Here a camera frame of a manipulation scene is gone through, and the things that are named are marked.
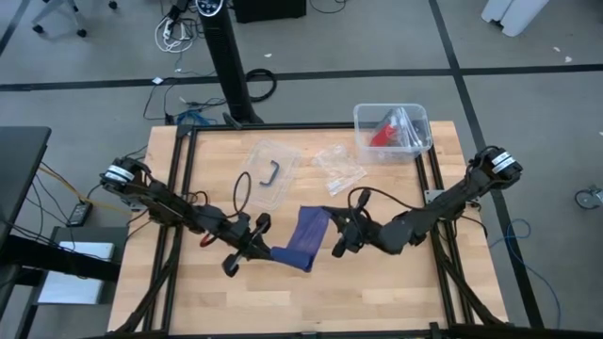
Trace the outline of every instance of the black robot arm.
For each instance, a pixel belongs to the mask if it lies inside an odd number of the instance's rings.
[[[270,248],[262,238],[270,227],[268,214],[260,215],[255,221],[255,229],[251,231],[249,215],[236,212],[226,216],[218,207],[207,202],[205,205],[193,205],[153,178],[146,165],[127,157],[113,161],[107,171],[101,174],[101,184],[128,205],[146,206],[151,220],[161,225],[186,226],[195,234],[209,233],[213,236],[210,243],[219,239],[237,249],[236,254],[229,255],[222,263],[224,272],[230,277],[236,274],[237,263],[242,258],[272,260]],[[236,218],[236,221],[230,221],[230,218]]]
[[[436,222],[455,220],[464,211],[466,202],[488,193],[491,189],[504,189],[513,185],[521,175],[522,167],[504,149],[490,146],[470,161],[465,177],[451,189],[443,192],[422,208],[413,208],[395,216],[385,225],[372,220],[366,210],[370,187],[362,190],[355,207],[324,207],[341,233],[333,256],[340,257],[345,250],[357,252],[365,244],[389,253],[400,254],[404,245],[419,245]]]

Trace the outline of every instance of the blue cable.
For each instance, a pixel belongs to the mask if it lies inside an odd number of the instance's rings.
[[[177,125],[181,124],[182,121],[184,121],[184,119],[186,119],[186,118],[193,119],[195,121],[195,124],[198,124],[201,126],[209,126],[211,124],[218,124],[217,120],[205,118],[204,116],[201,115],[200,110],[195,110],[195,109],[189,109],[189,110],[186,110],[186,111],[178,114],[178,116],[176,118],[176,124]]]
[[[525,224],[526,226],[528,226],[528,233],[526,235],[511,235],[510,234],[512,226],[516,222],[521,222],[521,223]],[[540,275],[540,273],[536,272],[532,267],[530,267],[523,260],[521,260],[519,258],[519,256],[517,255],[517,253],[515,253],[515,250],[513,249],[513,247],[511,247],[511,244],[509,243],[509,239],[527,239],[527,238],[530,237],[530,235],[531,235],[531,225],[530,225],[530,223],[527,220],[525,220],[525,219],[517,218],[517,219],[512,220],[511,223],[509,225],[507,225],[506,236],[504,236],[504,237],[500,238],[499,240],[495,241],[494,243],[492,243],[492,245],[489,245],[488,247],[491,249],[494,246],[498,245],[498,243],[500,243],[501,241],[505,240],[507,242],[508,249],[511,251],[511,254],[513,255],[513,257],[519,263],[521,263],[521,265],[523,265],[525,268],[527,268],[530,272],[532,272],[536,277],[538,277],[541,281],[543,281],[546,284],[546,286],[550,290],[550,293],[553,295],[553,298],[555,299],[555,303],[557,304],[557,329],[559,329],[561,327],[561,324],[562,324],[562,306],[559,303],[559,298],[557,298],[557,293],[555,293],[555,290],[553,289],[553,286],[551,286],[551,284],[545,279],[545,277],[543,277],[542,275]]]

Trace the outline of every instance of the black pole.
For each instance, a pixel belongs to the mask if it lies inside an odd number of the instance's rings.
[[[420,155],[415,159],[416,162],[416,171],[418,174],[418,181],[421,185],[421,194],[428,190],[429,183],[427,182],[427,175],[425,174],[425,165],[423,164],[423,157]],[[444,314],[446,315],[446,322],[450,327],[452,324],[456,323],[456,316],[454,315],[454,307],[452,306],[452,296],[450,295],[450,287],[448,286],[448,277],[446,276],[446,271],[443,267],[441,267],[437,261],[437,242],[440,241],[439,231],[437,227],[433,227],[430,231],[430,240],[432,241],[432,249],[433,255],[435,257],[435,267],[437,269],[437,280],[439,281],[440,291],[442,292],[442,302],[444,303]]]
[[[241,123],[263,123],[253,111],[226,1],[214,2],[222,2],[220,10],[211,16],[201,15],[201,23],[230,114]]]

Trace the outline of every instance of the clear plastic bin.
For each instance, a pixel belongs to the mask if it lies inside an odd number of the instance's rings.
[[[388,114],[402,107],[413,125],[420,146],[373,147],[370,142],[375,129],[380,126]],[[415,160],[433,145],[432,129],[427,112],[417,104],[359,104],[354,108],[354,127],[356,130],[356,147],[358,162],[363,164],[405,163]]]

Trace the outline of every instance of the wooden table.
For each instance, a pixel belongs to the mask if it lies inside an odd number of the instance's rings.
[[[465,169],[454,124],[434,121],[432,133],[445,185],[452,186],[462,179]],[[174,127],[155,127],[145,159],[154,177],[166,183],[174,136]],[[319,150],[336,143],[354,152],[353,130],[200,132],[190,191],[206,191],[212,204],[230,214],[232,189],[241,166],[249,150],[263,138],[301,151],[300,166],[285,200],[270,212],[272,228],[265,236],[269,246],[285,246],[301,205],[346,205],[348,190],[332,198],[325,187],[326,174],[312,165],[312,158]],[[177,192],[182,184],[186,154],[187,140],[181,152]],[[432,183],[429,161],[426,167]],[[365,166],[365,169],[368,175],[358,186],[374,186],[404,202],[422,205],[415,163]],[[381,223],[403,211],[401,206],[378,194],[372,195],[367,209]],[[255,219],[262,211],[249,206],[246,212]],[[465,214],[479,218],[475,211],[467,210]],[[134,222],[132,230],[144,222],[144,218]],[[123,323],[146,292],[158,229],[149,225],[128,242],[110,330]],[[457,242],[467,282],[494,315],[505,319],[497,276],[481,227],[460,219],[458,230]],[[336,259],[331,249],[337,238],[331,224],[311,273],[272,262],[251,261],[242,263],[237,275],[228,278],[220,264],[234,250],[220,242],[201,249],[201,237],[185,231],[170,333],[417,330],[427,329],[433,321],[446,326],[429,239],[418,247],[406,246],[401,255],[391,256],[365,247],[357,254],[347,252]],[[457,318],[461,318],[454,288],[453,296]],[[157,298],[156,328],[163,299],[162,292]]]

